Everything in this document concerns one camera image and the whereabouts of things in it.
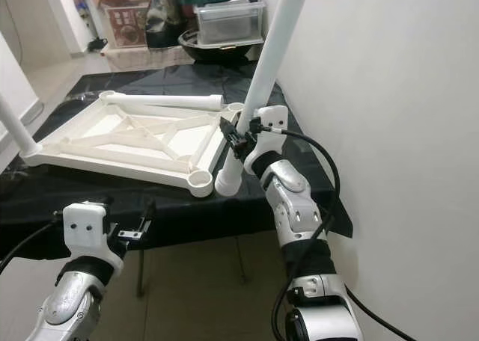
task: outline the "plastic storage box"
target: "plastic storage box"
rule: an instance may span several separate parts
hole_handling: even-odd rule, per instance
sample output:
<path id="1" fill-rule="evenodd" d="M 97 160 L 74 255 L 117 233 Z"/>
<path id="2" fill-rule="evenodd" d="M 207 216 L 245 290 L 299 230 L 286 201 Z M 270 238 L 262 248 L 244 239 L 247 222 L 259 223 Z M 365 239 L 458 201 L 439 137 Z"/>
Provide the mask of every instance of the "plastic storage box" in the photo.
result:
<path id="1" fill-rule="evenodd" d="M 150 0 L 94 0 L 94 3 L 110 46 L 146 46 L 144 25 Z"/>
<path id="2" fill-rule="evenodd" d="M 195 7 L 198 45 L 262 43 L 264 2 L 225 2 Z"/>

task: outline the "white wall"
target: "white wall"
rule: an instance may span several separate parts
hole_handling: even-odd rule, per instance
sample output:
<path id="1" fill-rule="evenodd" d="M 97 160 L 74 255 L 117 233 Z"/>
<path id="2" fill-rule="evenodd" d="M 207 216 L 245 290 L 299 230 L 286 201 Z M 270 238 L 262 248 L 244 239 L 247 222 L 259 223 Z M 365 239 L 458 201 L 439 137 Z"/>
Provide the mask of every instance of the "white wall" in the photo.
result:
<path id="1" fill-rule="evenodd" d="M 0 93 L 18 117 L 23 117 L 38 103 L 38 98 L 0 33 Z M 4 150 L 7 130 L 0 122 L 0 153 Z"/>
<path id="2" fill-rule="evenodd" d="M 421 341 L 479 340 L 478 1 L 307 0 L 278 76 L 341 172 L 338 268 Z"/>
<path id="3" fill-rule="evenodd" d="M 71 54 L 83 53 L 93 35 L 80 17 L 73 0 L 48 0 Z"/>
<path id="4" fill-rule="evenodd" d="M 70 59 L 48 0 L 7 1 L 22 41 L 23 67 L 44 67 Z"/>
<path id="5" fill-rule="evenodd" d="M 16 34 L 12 17 L 7 8 L 6 0 L 0 0 L 0 32 L 3 33 L 3 37 L 7 41 L 15 59 L 20 62 L 22 47 L 20 45 L 19 36 Z"/>

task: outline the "white plastic pole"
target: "white plastic pole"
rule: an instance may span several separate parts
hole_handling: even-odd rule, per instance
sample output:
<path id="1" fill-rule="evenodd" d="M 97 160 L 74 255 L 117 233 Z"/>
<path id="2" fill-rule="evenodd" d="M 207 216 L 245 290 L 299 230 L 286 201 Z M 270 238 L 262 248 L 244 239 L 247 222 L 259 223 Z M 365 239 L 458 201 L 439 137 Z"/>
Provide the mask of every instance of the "white plastic pole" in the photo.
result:
<path id="1" fill-rule="evenodd" d="M 238 132 L 245 133 L 248 130 L 250 119 L 253 118 L 254 110 L 264 107 L 268 103 L 276 75 L 304 3 L 305 0 L 279 0 L 246 96 L 245 106 L 238 120 Z M 235 195 L 241 185 L 241 172 L 241 163 L 229 150 L 225 164 L 216 177 L 215 189 L 217 192 L 224 196 Z"/>
<path id="2" fill-rule="evenodd" d="M 221 94 L 210 96 L 142 96 L 106 91 L 100 94 L 100 99 L 114 104 L 161 105 L 176 108 L 206 109 L 208 111 L 221 111 L 223 108 L 223 96 Z"/>
<path id="3" fill-rule="evenodd" d="M 28 130 L 23 126 L 20 119 L 15 115 L 13 109 L 1 94 L 0 120 L 18 144 L 21 157 L 29 157 L 42 150 L 42 146 L 33 140 Z"/>

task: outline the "metal table leg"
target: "metal table leg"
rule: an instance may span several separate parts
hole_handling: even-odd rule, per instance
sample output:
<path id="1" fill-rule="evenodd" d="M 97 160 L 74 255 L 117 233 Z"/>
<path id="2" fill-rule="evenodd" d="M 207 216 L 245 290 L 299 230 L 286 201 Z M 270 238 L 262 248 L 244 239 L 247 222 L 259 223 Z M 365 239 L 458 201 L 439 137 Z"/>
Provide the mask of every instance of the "metal table leg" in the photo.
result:
<path id="1" fill-rule="evenodd" d="M 139 252 L 138 277 L 136 279 L 136 297 L 140 298 L 144 294 L 143 289 L 143 271 L 144 271 L 144 250 Z"/>
<path id="2" fill-rule="evenodd" d="M 248 277 L 246 276 L 245 272 L 245 266 L 242 261 L 242 254 L 241 254 L 241 248 L 240 248 L 240 238 L 238 236 L 234 237 L 234 241 L 237 247 L 237 254 L 238 254 L 238 261 L 239 261 L 239 272 L 241 275 L 241 281 L 242 283 L 247 283 L 248 282 Z"/>

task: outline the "table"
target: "table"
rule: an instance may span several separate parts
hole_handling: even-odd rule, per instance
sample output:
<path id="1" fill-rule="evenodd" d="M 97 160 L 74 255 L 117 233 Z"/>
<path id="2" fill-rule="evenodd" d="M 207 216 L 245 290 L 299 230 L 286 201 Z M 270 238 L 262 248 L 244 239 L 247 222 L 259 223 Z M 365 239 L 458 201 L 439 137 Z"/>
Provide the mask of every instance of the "table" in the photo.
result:
<path id="1" fill-rule="evenodd" d="M 225 102 L 243 102 L 255 64 L 237 66 L 183 65 L 163 70 L 105 73 L 83 76 L 35 134 L 40 140 L 93 102 L 100 91 L 116 90 L 138 94 L 208 95 L 221 93 Z M 281 88 L 276 85 L 270 105 L 284 105 Z M 300 131 L 293 114 L 289 129 Z M 213 176 L 226 156 L 223 151 Z M 332 185 L 311 148 L 288 138 L 284 156 L 311 184 L 311 196 L 327 206 Z M 40 165 L 26 167 L 18 157 L 0 176 L 0 258 L 29 233 L 46 224 L 54 210 L 82 202 L 114 198 L 110 218 L 122 229 L 138 225 L 139 216 L 151 200 L 156 202 L 156 220 L 148 240 L 136 248 L 148 249 L 205 239 L 255 233 L 274 228 L 272 210 L 255 176 L 243 173 L 243 183 L 235 197 L 213 192 L 198 199 L 186 189 L 140 180 L 91 173 L 83 170 Z M 335 213 L 332 231 L 351 237 L 353 227 L 344 207 Z M 18 256 L 55 259 L 69 255 L 63 243 L 61 226 L 51 229 L 26 245 Z"/>

